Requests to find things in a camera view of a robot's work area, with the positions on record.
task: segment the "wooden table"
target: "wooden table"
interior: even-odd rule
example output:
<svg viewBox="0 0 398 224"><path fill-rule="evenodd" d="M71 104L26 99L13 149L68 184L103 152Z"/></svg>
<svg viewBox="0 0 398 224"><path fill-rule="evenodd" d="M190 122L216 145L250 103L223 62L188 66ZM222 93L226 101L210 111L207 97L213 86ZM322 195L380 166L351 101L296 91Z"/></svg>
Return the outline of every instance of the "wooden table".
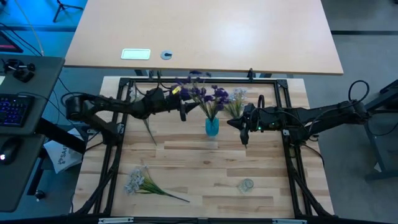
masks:
<svg viewBox="0 0 398 224"><path fill-rule="evenodd" d="M89 0L65 66L343 73L320 0Z"/></svg>
<svg viewBox="0 0 398 224"><path fill-rule="evenodd" d="M116 96L120 77L105 77L101 94ZM307 94L301 79L288 80L292 106L308 108ZM140 83L142 90L154 83ZM227 91L242 84L222 84ZM263 94L266 105L275 105L271 85L250 84L247 102L256 103ZM111 121L112 113L98 113ZM234 218L291 218L294 216L287 169L278 131L249 133L245 149L239 131L226 124L228 116L218 115L220 132L215 138L205 134L205 115L195 108L181 122L179 113L159 113L149 118L149 126L157 146L152 142L141 120L128 117L123 152L116 183L112 216L135 217L234 217ZM88 146L101 142L97 136ZM318 144L308 142L318 150ZM73 199L80 208L98 185L105 145L88 151L83 160ZM333 213L328 185L321 159L303 147L303 166L308 188L324 208ZM124 185L128 173L141 164L149 166L155 183L167 192L187 199L190 203L161 195L127 196ZM245 178L254 181L254 189L242 194L237 185ZM103 206L108 189L105 189ZM298 191L302 204L302 194Z"/></svg>

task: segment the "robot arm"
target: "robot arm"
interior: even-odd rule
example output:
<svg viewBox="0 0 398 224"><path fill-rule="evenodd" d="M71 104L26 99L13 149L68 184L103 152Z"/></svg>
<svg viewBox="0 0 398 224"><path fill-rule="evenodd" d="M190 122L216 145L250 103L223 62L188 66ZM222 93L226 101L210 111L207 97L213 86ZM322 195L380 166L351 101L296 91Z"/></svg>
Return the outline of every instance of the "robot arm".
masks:
<svg viewBox="0 0 398 224"><path fill-rule="evenodd" d="M151 114L177 110L180 112L181 120L186 121L185 115L199 104L183 104L179 92L173 94L170 91L170 94L165 96L161 88L149 90L143 99L132 103L89 94L71 96L65 103L67 119L82 121L90 125L91 128L101 131L104 144L114 144L112 141L119 131L117 124L107 123L97 116L96 113L99 111L127 113L137 119L147 119Z"/></svg>
<svg viewBox="0 0 398 224"><path fill-rule="evenodd" d="M292 144L300 144L312 135L334 128L341 124L364 124L369 113L364 105L356 100L344 101L336 105L320 108L264 108L263 96L259 97L256 108L252 103L244 107L240 118L227 123L241 131L242 144L249 141L249 131L286 130Z"/></svg>

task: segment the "floor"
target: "floor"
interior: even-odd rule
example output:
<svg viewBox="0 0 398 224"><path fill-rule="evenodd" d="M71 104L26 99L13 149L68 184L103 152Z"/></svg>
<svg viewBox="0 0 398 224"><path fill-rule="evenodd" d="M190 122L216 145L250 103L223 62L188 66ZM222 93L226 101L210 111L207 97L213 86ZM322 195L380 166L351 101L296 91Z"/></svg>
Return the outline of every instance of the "floor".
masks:
<svg viewBox="0 0 398 224"><path fill-rule="evenodd" d="M67 4L84 6L85 0L64 0ZM70 9L61 12L59 20L53 24L56 10L55 0L20 0L31 22L37 27L74 28L78 24L81 11ZM398 6L390 0L322 0L331 30L398 30ZM0 21L9 26L26 27L26 21L9 0L2 12ZM38 47L29 31L18 31L29 43ZM48 56L64 57L72 32L38 32ZM396 35L334 35L337 51L345 74L342 77L294 75L305 80L311 107L335 104L348 98L350 84L358 79L371 84L371 91L365 102L377 96L380 88L397 79L398 36ZM129 70L101 70L65 68L61 79L72 91L85 91L98 94L105 75L133 75ZM214 73L220 76L244 76L245 74ZM59 83L55 91L58 97L66 93ZM354 97L362 97L364 88L356 87ZM57 110L48 105L44 117L56 122ZM378 115L372 119L372 130L383 133L396 123L396 116ZM59 124L68 124L61 119ZM396 147L398 131L379 138L383 148ZM366 182L364 176L373 171L375 157L362 126L342 125L320 135L320 149L325 159L325 172L328 179L335 213L343 218L398 223L398 178ZM0 220L29 217L46 217L68 213L70 197L74 191L79 167L55 175L46 171L40 189L47 198L36 202L35 198L24 196L14 213L0 213Z"/></svg>

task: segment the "blue vase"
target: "blue vase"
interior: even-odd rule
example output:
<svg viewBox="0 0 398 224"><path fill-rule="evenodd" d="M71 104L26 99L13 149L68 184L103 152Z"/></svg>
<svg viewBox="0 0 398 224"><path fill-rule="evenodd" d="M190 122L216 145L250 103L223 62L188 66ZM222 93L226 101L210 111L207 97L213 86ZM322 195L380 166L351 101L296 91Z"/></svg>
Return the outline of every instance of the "blue vase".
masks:
<svg viewBox="0 0 398 224"><path fill-rule="evenodd" d="M208 136L216 136L218 134L218 128L219 128L220 122L218 121L218 118L214 118L213 121L210 119L206 119L206 134Z"/></svg>

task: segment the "blue backlit keyboard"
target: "blue backlit keyboard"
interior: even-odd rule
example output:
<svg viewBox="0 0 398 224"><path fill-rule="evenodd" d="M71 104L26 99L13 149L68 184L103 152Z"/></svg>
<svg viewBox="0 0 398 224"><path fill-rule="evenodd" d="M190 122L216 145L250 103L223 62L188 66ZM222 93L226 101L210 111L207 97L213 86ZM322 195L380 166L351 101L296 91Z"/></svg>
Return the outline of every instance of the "blue backlit keyboard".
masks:
<svg viewBox="0 0 398 224"><path fill-rule="evenodd" d="M0 94L0 126L22 127L34 97Z"/></svg>

